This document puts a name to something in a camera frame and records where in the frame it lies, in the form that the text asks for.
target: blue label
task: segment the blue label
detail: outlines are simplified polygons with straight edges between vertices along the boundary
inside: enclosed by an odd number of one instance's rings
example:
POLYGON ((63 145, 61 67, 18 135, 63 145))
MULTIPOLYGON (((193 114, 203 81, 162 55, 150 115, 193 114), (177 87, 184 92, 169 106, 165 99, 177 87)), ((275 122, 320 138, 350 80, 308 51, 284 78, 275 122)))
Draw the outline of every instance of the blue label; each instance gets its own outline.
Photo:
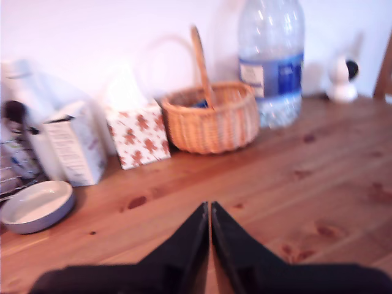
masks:
POLYGON ((303 53, 268 61, 239 59, 240 79, 255 89, 257 99, 298 93, 301 92, 303 59, 303 53))

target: wood grain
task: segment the wood grain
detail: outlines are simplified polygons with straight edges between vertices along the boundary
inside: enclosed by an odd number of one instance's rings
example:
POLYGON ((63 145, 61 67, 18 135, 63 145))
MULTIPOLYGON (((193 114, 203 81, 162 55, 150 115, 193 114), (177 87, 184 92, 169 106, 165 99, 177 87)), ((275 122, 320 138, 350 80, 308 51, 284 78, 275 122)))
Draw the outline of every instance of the wood grain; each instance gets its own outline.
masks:
MULTIPOLYGON (((26 236, 3 229, 1 290, 27 293, 66 265, 138 262, 203 200, 290 263, 358 262, 392 275, 391 179, 391 106, 305 99, 294 125, 234 153, 176 152, 128 171, 111 158, 98 185, 75 189, 58 225, 26 236)), ((229 288, 211 249, 206 293, 229 288)))

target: white pet bowl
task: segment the white pet bowl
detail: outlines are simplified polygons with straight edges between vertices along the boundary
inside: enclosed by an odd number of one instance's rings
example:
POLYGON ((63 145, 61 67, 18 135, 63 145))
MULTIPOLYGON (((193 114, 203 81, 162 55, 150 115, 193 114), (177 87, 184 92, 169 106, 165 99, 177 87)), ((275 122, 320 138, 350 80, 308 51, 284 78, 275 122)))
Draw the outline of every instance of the white pet bowl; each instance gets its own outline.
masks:
POLYGON ((70 184, 47 181, 16 193, 1 209, 1 222, 18 234, 41 231, 60 221, 72 209, 70 184))

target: water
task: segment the water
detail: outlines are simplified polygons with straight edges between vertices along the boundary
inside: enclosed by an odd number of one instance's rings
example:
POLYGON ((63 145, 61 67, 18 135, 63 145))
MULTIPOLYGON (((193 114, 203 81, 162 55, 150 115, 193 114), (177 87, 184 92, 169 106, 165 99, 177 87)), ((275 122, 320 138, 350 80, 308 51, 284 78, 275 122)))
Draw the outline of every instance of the water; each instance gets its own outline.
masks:
POLYGON ((238 40, 240 78, 255 90, 261 126, 290 125, 302 100, 304 17, 298 0, 248 0, 238 40))

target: white security camera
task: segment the white security camera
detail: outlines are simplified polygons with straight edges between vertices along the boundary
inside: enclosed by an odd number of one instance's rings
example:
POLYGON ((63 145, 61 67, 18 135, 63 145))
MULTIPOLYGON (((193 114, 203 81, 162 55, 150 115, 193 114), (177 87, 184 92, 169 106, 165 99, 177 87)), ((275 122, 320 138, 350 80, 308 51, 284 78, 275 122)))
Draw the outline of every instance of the white security camera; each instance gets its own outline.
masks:
POLYGON ((356 88, 351 81, 358 76, 359 66, 355 61, 348 60, 345 56, 338 57, 329 70, 332 85, 326 95, 335 102, 352 102, 358 97, 356 88))

